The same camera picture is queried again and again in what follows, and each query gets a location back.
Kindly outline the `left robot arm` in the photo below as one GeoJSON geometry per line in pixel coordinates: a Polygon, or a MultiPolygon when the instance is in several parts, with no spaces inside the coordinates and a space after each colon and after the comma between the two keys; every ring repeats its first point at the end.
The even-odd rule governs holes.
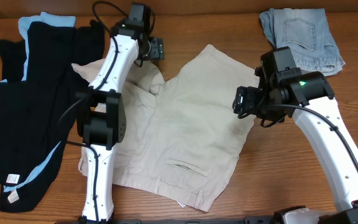
{"type": "Polygon", "coordinates": [[[78,93],[77,131],[86,152],[87,189],[79,223],[111,223],[114,157],[126,133],[122,89],[130,68],[164,58],[162,40],[151,35],[155,14],[134,2],[125,18],[107,29],[110,46],[86,91],[78,93]]]}

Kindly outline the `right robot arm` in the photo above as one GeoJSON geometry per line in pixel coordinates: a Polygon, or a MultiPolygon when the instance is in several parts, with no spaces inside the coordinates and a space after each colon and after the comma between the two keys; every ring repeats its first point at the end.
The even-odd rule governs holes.
{"type": "Polygon", "coordinates": [[[258,87],[237,88],[239,119],[254,115],[269,126],[292,118],[316,154],[334,196],[335,213],[295,206],[276,211],[270,223],[358,223],[358,148],[321,72],[302,73],[289,47],[263,54],[258,87]]]}

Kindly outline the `beige khaki shorts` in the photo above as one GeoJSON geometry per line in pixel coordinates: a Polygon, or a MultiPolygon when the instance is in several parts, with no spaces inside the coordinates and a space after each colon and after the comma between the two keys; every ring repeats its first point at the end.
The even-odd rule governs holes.
{"type": "Polygon", "coordinates": [[[209,211],[254,125],[254,116],[232,111],[237,87],[258,83],[253,68],[212,45],[170,80],[151,62],[133,65],[122,91],[127,130],[113,184],[209,211]]]}

